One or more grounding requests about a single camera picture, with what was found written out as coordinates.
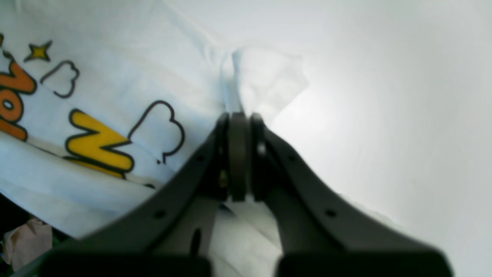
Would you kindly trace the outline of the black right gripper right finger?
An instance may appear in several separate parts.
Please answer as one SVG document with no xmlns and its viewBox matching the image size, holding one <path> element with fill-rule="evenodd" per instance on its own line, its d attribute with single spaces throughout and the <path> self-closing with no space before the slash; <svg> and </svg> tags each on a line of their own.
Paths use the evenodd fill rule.
<svg viewBox="0 0 492 277">
<path fill-rule="evenodd" d="M 258 114 L 239 114 L 245 190 L 273 213 L 277 277 L 451 277 L 445 255 L 360 212 L 315 175 Z"/>
</svg>

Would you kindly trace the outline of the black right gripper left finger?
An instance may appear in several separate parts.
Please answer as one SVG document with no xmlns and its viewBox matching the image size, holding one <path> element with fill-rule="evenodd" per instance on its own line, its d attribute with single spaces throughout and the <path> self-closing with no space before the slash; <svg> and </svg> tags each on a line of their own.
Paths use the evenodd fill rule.
<svg viewBox="0 0 492 277">
<path fill-rule="evenodd" d="M 16 277 L 212 277 L 207 257 L 220 203 L 239 191 L 230 145 L 239 114 L 224 113 L 175 175 L 125 217 L 82 240 L 68 240 Z"/>
</svg>

